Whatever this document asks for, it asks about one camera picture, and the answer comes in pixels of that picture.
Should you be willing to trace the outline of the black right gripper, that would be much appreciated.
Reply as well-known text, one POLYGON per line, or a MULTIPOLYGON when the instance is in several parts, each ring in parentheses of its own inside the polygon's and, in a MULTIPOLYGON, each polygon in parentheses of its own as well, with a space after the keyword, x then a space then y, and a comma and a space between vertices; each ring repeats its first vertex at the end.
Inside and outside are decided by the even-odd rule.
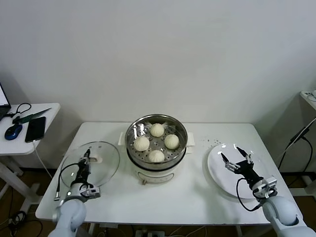
POLYGON ((236 171, 236 174, 242 175, 246 179, 250 189, 252 190, 253 186, 263 180, 264 178, 259 176, 253 169, 254 163, 251 159, 251 154, 248 154, 245 150, 240 147, 237 147, 239 153, 244 157, 244 160, 238 162, 237 164, 232 163, 228 158, 221 153, 222 160, 225 164, 226 169, 229 171, 236 171))

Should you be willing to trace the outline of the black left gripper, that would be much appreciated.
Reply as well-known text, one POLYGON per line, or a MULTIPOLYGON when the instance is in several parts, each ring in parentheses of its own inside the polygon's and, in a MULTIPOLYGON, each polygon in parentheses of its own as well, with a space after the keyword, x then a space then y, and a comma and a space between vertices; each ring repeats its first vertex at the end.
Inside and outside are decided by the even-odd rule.
POLYGON ((91 150, 87 149, 83 157, 79 159, 79 163, 78 163, 79 169, 77 171, 73 184, 77 184, 77 183, 87 184, 88 183, 88 177, 91 174, 90 164, 89 164, 90 153, 91 153, 91 150))

